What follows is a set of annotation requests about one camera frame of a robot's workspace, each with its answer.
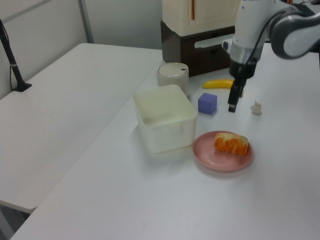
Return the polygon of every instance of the black cable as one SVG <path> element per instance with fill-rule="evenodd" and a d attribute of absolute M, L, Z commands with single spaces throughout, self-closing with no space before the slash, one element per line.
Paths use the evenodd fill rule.
<path fill-rule="evenodd" d="M 7 30 L 6 30 L 6 28 L 5 28 L 5 25 L 3 24 L 3 22 L 1 21 L 1 19 L 0 19 L 0 27 L 3 28 L 4 33 L 5 33 L 5 37 L 6 37 L 6 39 L 8 40 L 8 45 L 10 46 L 9 36 L 8 36 Z M 12 83 L 11 83 L 11 70 L 12 70 L 12 68 L 11 68 L 11 65 L 10 65 L 10 70 L 9 70 L 9 72 L 10 72 L 10 74 L 9 74 L 9 83 L 10 83 L 10 89 L 11 89 L 11 91 L 13 91 Z"/>
<path fill-rule="evenodd" d="M 274 15 L 272 15 L 272 16 L 268 19 L 268 21 L 266 21 L 266 23 L 264 24 L 264 26 L 263 26 L 263 28 L 262 28 L 259 36 L 258 36 L 258 39 L 257 39 L 257 41 L 256 41 L 256 43 L 255 43 L 255 45 L 254 45 L 254 47 L 253 47 L 253 50 L 252 50 L 250 56 L 248 57 L 247 61 L 245 62 L 245 64 L 243 65 L 243 67 L 242 67 L 242 69 L 241 69 L 240 74 L 242 73 L 242 71 L 244 71 L 244 69 L 245 69 L 246 66 L 248 65 L 250 59 L 251 59 L 252 56 L 255 54 L 255 51 L 257 50 L 258 44 L 259 44 L 260 39 L 261 39 L 261 37 L 262 37 L 262 34 L 264 34 L 264 31 L 265 31 L 266 27 L 269 25 L 270 21 L 271 21 L 274 17 L 276 17 L 277 15 L 283 14 L 283 13 L 285 13 L 285 12 L 286 12 L 286 11 L 277 12 L 277 13 L 275 13 Z"/>

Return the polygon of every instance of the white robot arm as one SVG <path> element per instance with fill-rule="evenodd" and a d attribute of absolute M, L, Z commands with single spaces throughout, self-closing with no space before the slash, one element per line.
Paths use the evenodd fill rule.
<path fill-rule="evenodd" d="M 320 13 L 304 17 L 296 7 L 280 0 L 241 0 L 232 39 L 222 42 L 230 54 L 234 77 L 228 99 L 235 112 L 248 78 L 255 74 L 263 46 L 269 40 L 273 52 L 283 59 L 296 59 L 320 43 Z"/>

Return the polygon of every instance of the banana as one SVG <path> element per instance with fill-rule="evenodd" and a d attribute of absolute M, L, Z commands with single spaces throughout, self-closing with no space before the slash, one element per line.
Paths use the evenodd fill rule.
<path fill-rule="evenodd" d="M 230 89 L 234 81 L 231 79 L 217 79 L 206 81 L 202 84 L 204 89 L 227 88 Z"/>

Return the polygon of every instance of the white table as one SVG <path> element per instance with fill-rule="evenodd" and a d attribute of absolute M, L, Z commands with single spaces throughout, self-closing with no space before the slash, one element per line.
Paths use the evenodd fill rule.
<path fill-rule="evenodd" d="M 12 240 L 318 240 L 318 55 L 286 61 L 266 44 L 235 113 L 227 89 L 201 88 L 228 77 L 225 69 L 190 79 L 195 108 L 203 92 L 218 95 L 218 111 L 198 115 L 196 136 L 247 136 L 250 166 L 214 172 L 194 160 L 191 147 L 150 154 L 131 97 Z M 138 90 L 156 85 L 154 69 Z M 255 100 L 260 116 L 251 114 Z"/>
<path fill-rule="evenodd" d="M 80 44 L 0 100 L 0 204 L 31 213 L 162 63 L 160 50 Z"/>

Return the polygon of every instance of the purple block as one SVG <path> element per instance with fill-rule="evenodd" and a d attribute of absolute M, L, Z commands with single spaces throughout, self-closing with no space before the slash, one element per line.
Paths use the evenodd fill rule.
<path fill-rule="evenodd" d="M 218 96 L 204 93 L 198 99 L 198 111 L 205 114 L 213 114 L 217 109 Z"/>

